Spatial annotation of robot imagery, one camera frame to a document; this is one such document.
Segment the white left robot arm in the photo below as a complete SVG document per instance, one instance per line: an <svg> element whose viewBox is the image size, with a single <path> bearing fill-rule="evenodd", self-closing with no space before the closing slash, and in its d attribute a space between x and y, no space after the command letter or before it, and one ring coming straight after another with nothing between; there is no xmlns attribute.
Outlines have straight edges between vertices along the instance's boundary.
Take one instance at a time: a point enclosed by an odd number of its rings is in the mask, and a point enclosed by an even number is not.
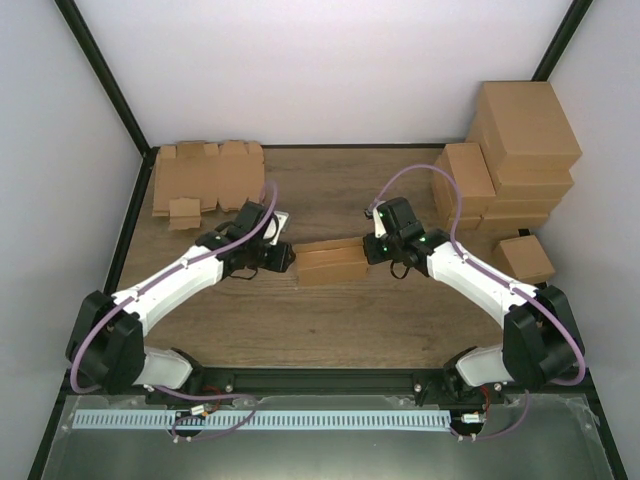
<svg viewBox="0 0 640 480"><path fill-rule="evenodd" d="M201 235L148 279L112 294L89 294L66 348L73 390L115 395L145 386L196 402L204 392L203 366L179 349L147 346L147 335L186 300L240 270L286 272L295 259L291 244L280 239L288 223L288 213L248 201L233 220Z"/></svg>

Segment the large top cardboard box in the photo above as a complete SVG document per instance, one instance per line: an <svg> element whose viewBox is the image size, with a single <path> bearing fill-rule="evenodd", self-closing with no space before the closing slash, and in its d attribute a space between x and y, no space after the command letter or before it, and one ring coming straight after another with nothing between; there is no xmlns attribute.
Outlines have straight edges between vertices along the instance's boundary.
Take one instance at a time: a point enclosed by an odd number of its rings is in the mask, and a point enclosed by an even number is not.
<svg viewBox="0 0 640 480"><path fill-rule="evenodd" d="M493 175L568 170L582 155L548 82L483 83L466 140L480 146Z"/></svg>

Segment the black frame post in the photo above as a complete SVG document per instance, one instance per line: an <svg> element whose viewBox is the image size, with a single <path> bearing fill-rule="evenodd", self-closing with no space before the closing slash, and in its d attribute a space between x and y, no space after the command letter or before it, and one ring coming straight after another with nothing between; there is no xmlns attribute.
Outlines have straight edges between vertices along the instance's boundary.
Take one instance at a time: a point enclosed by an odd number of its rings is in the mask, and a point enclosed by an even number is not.
<svg viewBox="0 0 640 480"><path fill-rule="evenodd" d="M531 77L532 82L549 80L592 4L593 0L573 0L570 3Z"/></svg>
<svg viewBox="0 0 640 480"><path fill-rule="evenodd" d="M146 155L151 150L149 142L77 3L73 0L55 0L54 3L91 66L136 149L141 156Z"/></svg>

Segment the black frame post right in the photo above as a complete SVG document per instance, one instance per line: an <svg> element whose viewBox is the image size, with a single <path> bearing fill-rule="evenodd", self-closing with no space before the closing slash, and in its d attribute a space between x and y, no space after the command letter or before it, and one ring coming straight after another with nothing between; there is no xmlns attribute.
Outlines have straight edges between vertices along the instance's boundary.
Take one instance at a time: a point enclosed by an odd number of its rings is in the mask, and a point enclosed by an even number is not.
<svg viewBox="0 0 640 480"><path fill-rule="evenodd" d="M549 80L592 4L593 0L573 0L570 3L531 77L532 82Z"/></svg>

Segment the medium folded cardboard box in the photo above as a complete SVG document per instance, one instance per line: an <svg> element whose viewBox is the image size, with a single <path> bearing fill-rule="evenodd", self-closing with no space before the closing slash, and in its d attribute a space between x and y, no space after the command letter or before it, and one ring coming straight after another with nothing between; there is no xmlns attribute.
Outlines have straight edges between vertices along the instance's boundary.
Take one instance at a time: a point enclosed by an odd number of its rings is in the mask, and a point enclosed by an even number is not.
<svg viewBox="0 0 640 480"><path fill-rule="evenodd" d="M462 218L480 217L495 200L493 183L477 143L446 145L434 166L456 183L462 199ZM440 218L452 220L457 210L456 193L443 174L434 174L433 191Z"/></svg>

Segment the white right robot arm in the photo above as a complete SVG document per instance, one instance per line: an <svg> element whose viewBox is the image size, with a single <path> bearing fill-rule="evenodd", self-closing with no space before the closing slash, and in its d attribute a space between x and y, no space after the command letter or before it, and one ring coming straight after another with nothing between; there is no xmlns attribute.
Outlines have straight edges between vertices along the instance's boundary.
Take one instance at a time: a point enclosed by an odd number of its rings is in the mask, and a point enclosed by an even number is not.
<svg viewBox="0 0 640 480"><path fill-rule="evenodd" d="M586 375L584 346L563 291L516 280L466 250L453 235L427 231L408 200L366 211L374 225L363 239L369 264L401 264L462 294L501 328L492 347L471 347L444 366L444 389L458 403L488 384L516 383L535 392L548 383L573 386Z"/></svg>

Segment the small loose cardboard flap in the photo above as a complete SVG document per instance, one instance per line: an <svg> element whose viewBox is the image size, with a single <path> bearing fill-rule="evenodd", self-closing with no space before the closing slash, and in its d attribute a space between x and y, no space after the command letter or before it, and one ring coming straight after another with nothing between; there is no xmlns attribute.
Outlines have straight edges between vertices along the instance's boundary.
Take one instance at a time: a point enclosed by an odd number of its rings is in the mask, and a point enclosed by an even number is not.
<svg viewBox="0 0 640 480"><path fill-rule="evenodd" d="M169 201L169 229L189 230L201 226L201 205L197 198L177 198Z"/></svg>

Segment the small single cardboard box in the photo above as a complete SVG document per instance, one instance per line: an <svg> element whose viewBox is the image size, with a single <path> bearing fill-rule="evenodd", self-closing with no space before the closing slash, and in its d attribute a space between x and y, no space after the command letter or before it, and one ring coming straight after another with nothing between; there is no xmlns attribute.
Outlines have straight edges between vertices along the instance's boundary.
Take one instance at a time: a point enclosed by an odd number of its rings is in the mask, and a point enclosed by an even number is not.
<svg viewBox="0 0 640 480"><path fill-rule="evenodd" d="M554 266L535 235L500 241L492 258L500 271L524 283L544 283L555 274Z"/></svg>

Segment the brown cardboard box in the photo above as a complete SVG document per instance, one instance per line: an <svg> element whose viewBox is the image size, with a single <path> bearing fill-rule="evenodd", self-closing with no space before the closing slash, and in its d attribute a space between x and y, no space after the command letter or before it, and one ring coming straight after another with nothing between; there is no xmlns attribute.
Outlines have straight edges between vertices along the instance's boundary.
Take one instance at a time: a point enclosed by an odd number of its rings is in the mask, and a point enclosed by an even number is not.
<svg viewBox="0 0 640 480"><path fill-rule="evenodd" d="M362 237L298 244L294 253L301 287L360 281L369 272Z"/></svg>

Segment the stack of flat cardboard blanks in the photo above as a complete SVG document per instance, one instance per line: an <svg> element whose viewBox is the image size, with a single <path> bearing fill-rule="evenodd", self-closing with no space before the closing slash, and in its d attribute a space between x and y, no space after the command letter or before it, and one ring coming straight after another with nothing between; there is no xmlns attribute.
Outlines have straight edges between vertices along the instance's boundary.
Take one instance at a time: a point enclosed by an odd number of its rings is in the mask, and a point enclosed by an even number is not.
<svg viewBox="0 0 640 480"><path fill-rule="evenodd" d="M255 141L179 142L159 148L152 214L169 216L170 203L195 199L202 213L238 210L257 202L265 184L262 146Z"/></svg>

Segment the black frame post left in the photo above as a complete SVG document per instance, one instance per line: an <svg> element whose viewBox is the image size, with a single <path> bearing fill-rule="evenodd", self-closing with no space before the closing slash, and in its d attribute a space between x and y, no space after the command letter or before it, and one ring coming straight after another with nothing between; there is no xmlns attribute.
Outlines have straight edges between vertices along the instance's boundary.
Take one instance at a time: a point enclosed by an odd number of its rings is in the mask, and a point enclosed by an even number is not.
<svg viewBox="0 0 640 480"><path fill-rule="evenodd" d="M149 142L77 3L73 0L55 0L54 3L91 66L136 149L141 156L146 155L151 150Z"/></svg>

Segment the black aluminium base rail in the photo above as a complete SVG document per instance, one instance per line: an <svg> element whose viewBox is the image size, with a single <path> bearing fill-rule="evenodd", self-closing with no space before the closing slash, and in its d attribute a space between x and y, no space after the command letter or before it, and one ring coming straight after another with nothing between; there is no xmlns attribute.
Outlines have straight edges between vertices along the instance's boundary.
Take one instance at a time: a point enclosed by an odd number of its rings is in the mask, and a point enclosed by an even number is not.
<svg viewBox="0 0 640 480"><path fill-rule="evenodd" d="M465 386L453 369L359 369L359 368L215 368L197 365L190 376L169 394L168 387L147 392L151 405L202 403L207 395L247 394L256 398L298 395L408 396L418 406L475 408L505 393L522 393L513 382L486 381Z"/></svg>

